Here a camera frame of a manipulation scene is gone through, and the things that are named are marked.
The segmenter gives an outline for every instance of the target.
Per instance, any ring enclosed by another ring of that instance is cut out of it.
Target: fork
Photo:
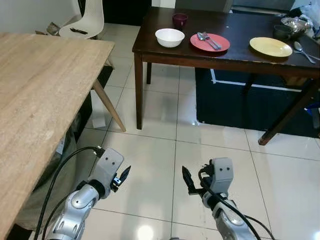
[[[211,42],[213,42],[214,45],[216,45],[216,47],[217,47],[218,49],[221,49],[221,45],[220,45],[219,43],[217,43],[216,41],[214,41],[213,39],[211,39],[211,37],[209,37],[209,35],[207,34],[206,31],[204,31],[204,32],[202,33],[202,35],[204,36],[204,38],[205,38],[206,40],[210,40]]]

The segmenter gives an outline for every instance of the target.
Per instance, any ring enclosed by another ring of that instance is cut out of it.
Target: white bowl
[[[173,28],[162,28],[155,32],[156,39],[161,46],[174,48],[185,38],[182,31]]]

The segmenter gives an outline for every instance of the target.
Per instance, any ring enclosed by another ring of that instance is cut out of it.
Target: white wall
[[[174,9],[175,5],[176,5],[176,0],[152,0],[152,6],[154,7]]]
[[[77,0],[0,0],[0,32],[45,32],[50,22],[62,26],[79,14]]]

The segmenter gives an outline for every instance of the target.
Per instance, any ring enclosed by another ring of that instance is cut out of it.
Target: cup
[[[278,40],[287,41],[293,34],[292,29],[285,25],[274,25],[273,37]]]
[[[182,30],[186,25],[188,15],[184,13],[176,13],[172,16],[172,21],[175,29]]]

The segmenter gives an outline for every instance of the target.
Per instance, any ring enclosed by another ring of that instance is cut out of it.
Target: black cable
[[[260,224],[265,230],[266,232],[270,235],[271,239],[272,240],[276,240],[275,237],[273,236],[272,232],[262,223],[260,222],[259,220],[255,219],[254,217],[252,216],[248,216],[248,215],[244,215],[247,219],[250,219],[258,224]]]
[[[51,195],[51,192],[52,192],[52,189],[54,188],[54,185],[55,185],[55,182],[56,182],[56,179],[58,177],[58,174],[60,173],[61,169],[63,168],[63,166],[76,154],[84,151],[84,150],[94,150],[96,151],[97,153],[99,151],[102,150],[97,148],[97,147],[94,147],[94,146],[86,146],[86,147],[83,147],[83,148],[80,148],[76,151],[74,151],[73,153],[71,153],[65,160],[63,160],[63,162],[57,167],[54,175],[53,175],[53,178],[52,178],[52,181],[51,181],[51,184],[49,186],[49,189],[48,189],[48,192],[45,196],[45,199],[44,199],[44,202],[43,202],[43,205],[42,205],[42,209],[41,209],[41,213],[40,213],[40,216],[39,216],[39,220],[38,220],[38,223],[37,223],[37,226],[36,226],[36,229],[35,229],[35,234],[34,234],[34,238],[33,240],[37,240],[38,239],[38,236],[39,236],[39,233],[40,233],[40,229],[41,229],[41,224],[42,224],[42,220],[44,218],[44,215],[45,215],[45,211],[46,211],[46,207],[47,207],[47,204],[48,204],[48,201],[49,201],[49,198],[50,198],[50,195]]]
[[[42,232],[42,240],[45,240],[46,239],[46,232],[47,232],[47,229],[48,229],[48,226],[49,226],[49,223],[52,219],[52,217],[54,216],[56,210],[59,208],[59,206],[67,199],[67,197],[69,197],[69,194],[67,196],[65,196],[64,198],[61,199],[60,202],[58,202],[58,204],[54,207],[54,209],[52,210],[52,212],[50,213],[50,216],[48,218],[48,220],[46,221],[45,225],[44,225],[44,229],[43,229],[43,232]]]
[[[229,209],[231,209],[232,211],[234,211],[234,213],[236,213],[250,228],[250,230],[253,232],[254,236],[256,237],[257,240],[261,240],[260,236],[258,235],[257,231],[255,230],[255,228],[251,225],[251,223],[248,221],[248,219],[246,219],[246,217],[235,207],[233,207],[232,205],[230,205],[229,203],[227,203],[221,196],[219,196],[218,194],[214,193],[210,187],[207,186],[207,184],[205,183],[204,179],[201,176],[201,173],[205,173],[204,171],[199,171],[198,176],[200,179],[200,182],[202,183],[203,187],[214,197],[216,198],[219,202],[221,202],[223,205],[225,205],[226,207],[228,207]]]

